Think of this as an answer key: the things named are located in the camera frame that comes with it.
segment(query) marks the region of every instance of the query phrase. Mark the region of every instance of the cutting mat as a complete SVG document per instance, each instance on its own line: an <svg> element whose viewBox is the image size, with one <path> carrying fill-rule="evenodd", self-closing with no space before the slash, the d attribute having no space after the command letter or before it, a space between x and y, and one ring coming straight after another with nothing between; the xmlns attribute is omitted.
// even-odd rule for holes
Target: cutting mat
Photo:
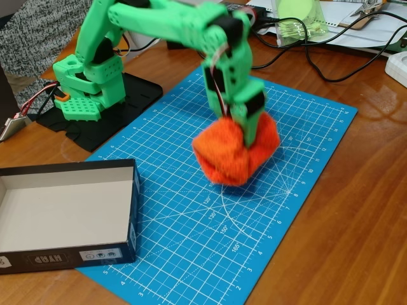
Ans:
<svg viewBox="0 0 407 305"><path fill-rule="evenodd" d="M92 155L137 160L137 260L79 270L135 304L243 304L357 112L266 90L282 143L242 187L209 183L193 154L216 119L200 69Z"/></svg>

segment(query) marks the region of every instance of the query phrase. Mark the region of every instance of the orange fuzzy object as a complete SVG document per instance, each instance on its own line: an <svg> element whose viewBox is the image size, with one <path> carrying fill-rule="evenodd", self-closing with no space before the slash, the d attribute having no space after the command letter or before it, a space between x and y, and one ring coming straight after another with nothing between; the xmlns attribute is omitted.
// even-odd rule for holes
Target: orange fuzzy object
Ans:
<svg viewBox="0 0 407 305"><path fill-rule="evenodd" d="M242 129L231 118L221 118L192 141L207 178L228 186L245 184L279 144L277 126L265 112L260 115L256 140L250 148L244 145Z"/></svg>

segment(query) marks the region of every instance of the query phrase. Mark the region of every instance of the open box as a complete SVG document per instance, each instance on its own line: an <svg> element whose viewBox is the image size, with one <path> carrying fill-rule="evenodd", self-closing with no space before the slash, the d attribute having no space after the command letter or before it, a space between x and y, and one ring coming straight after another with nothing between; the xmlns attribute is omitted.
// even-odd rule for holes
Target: open box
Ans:
<svg viewBox="0 0 407 305"><path fill-rule="evenodd" d="M135 260L133 159L0 169L0 274Z"/></svg>

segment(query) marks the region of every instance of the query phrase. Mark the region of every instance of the green robotic arm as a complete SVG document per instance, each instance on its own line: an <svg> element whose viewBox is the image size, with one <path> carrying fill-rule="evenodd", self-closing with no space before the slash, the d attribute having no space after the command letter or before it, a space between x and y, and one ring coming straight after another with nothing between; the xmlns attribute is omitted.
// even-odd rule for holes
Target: green robotic arm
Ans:
<svg viewBox="0 0 407 305"><path fill-rule="evenodd" d="M75 55L54 64L64 98L55 105L68 120L100 119L104 109L122 103L125 89L121 58L113 48L123 31L176 41L203 51L209 107L231 116L249 147L265 106L264 84L250 79L252 53L246 13L229 16L222 4L188 6L171 0L95 0L83 22Z"/></svg>

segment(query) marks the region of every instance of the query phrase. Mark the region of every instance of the wooden desk surface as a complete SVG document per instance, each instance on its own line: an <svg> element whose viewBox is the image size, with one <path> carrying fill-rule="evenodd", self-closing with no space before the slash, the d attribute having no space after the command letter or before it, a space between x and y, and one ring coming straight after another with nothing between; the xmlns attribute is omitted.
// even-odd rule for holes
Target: wooden desk surface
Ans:
<svg viewBox="0 0 407 305"><path fill-rule="evenodd" d="M251 41L255 64L277 51ZM314 49L330 77L366 62L363 53ZM126 71L167 92L198 67L192 50L163 43ZM359 109L248 304L407 304L407 89L379 60L339 84L323 82L303 50L253 72L285 86ZM89 153L63 133L35 123L0 144L0 166L84 160ZM0 304L124 304L75 270L0 276Z"/></svg>

